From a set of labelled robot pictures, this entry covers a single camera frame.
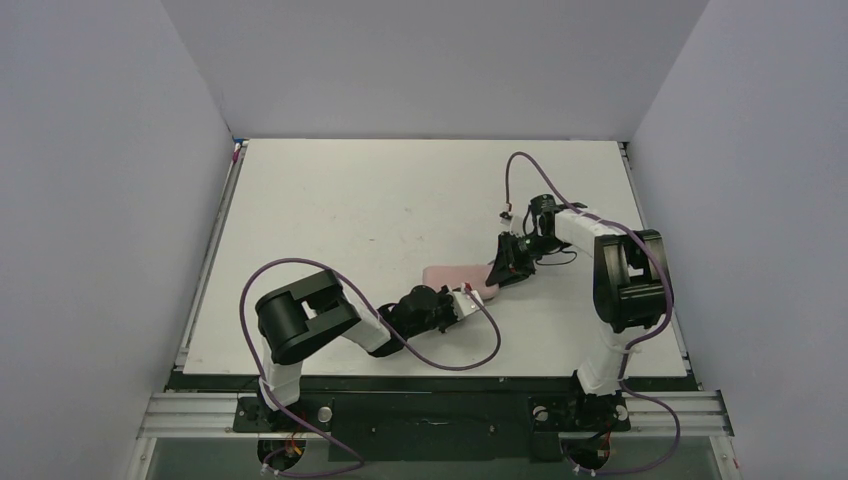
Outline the pink umbrella case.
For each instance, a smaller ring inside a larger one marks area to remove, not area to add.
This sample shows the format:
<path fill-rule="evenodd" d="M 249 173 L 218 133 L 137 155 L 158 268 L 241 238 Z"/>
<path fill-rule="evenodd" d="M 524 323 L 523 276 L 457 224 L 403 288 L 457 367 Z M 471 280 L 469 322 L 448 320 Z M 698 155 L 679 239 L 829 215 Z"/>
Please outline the pink umbrella case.
<path fill-rule="evenodd" d="M 433 290 L 440 290 L 443 286 L 455 289 L 468 284 L 483 300 L 490 300 L 500 293 L 497 284 L 486 283 L 491 271 L 490 264 L 432 265 L 423 269 L 422 284 Z"/>

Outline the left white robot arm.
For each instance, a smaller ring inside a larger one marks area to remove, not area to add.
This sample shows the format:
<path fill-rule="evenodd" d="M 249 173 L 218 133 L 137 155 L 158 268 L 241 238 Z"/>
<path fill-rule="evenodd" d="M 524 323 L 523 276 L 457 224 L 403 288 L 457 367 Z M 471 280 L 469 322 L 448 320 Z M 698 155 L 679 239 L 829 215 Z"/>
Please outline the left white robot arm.
<path fill-rule="evenodd" d="M 478 298 L 476 291 L 419 285 L 398 302 L 381 306 L 374 316 L 354 306 L 338 276 L 328 271 L 271 291 L 255 305 L 263 339 L 261 398 L 273 411 L 298 402 L 304 360 L 338 337 L 372 357 L 387 357 L 413 337 L 443 333 L 477 313 L 472 301 Z"/>

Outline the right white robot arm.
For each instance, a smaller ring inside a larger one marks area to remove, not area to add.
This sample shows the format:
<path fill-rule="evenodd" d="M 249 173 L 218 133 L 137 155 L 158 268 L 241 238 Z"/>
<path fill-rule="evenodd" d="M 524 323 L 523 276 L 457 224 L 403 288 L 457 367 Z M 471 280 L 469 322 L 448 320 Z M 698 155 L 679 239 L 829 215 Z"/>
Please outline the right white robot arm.
<path fill-rule="evenodd" d="M 600 319 L 599 340 L 575 376 L 587 395 L 620 390 L 633 342 L 648 334 L 673 298 L 661 235 L 655 230 L 622 233 L 578 205 L 571 209 L 551 194 L 531 199 L 532 229 L 498 235 L 497 254 L 485 284 L 506 287 L 536 272 L 543 257 L 570 247 L 593 260 L 592 299 Z"/>

